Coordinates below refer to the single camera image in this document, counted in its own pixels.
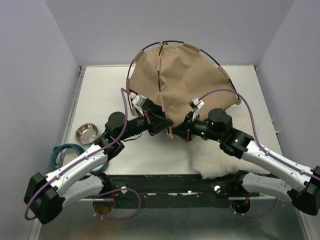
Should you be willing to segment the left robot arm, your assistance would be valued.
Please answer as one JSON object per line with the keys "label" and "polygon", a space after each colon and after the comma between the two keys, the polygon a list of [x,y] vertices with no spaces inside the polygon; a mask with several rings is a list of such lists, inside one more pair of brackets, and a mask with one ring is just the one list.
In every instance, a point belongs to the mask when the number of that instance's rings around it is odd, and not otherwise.
{"label": "left robot arm", "polygon": [[114,188],[104,174],[93,172],[107,164],[124,148],[123,140],[148,132],[154,136],[171,127],[173,121],[166,118],[160,106],[149,99],[135,105],[140,115],[128,119],[128,111],[113,112],[105,124],[104,132],[77,158],[45,175],[34,174],[28,183],[24,203],[24,218],[38,219],[41,224],[54,220],[63,208],[87,197],[107,197],[117,192],[139,193],[128,187]]}

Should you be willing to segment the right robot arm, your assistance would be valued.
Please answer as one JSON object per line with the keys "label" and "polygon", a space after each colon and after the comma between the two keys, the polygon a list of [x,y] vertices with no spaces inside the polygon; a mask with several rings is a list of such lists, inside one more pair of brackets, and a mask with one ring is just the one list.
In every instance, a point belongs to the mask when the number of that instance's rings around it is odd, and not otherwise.
{"label": "right robot arm", "polygon": [[241,178],[230,183],[230,191],[234,195],[262,193],[288,199],[305,214],[316,216],[319,213],[319,166],[301,165],[268,149],[256,137],[234,128],[232,117],[223,109],[212,109],[205,121],[193,119],[193,112],[189,112],[172,133],[187,142],[194,136],[216,141],[225,154],[253,163],[275,176],[258,176],[242,171]]}

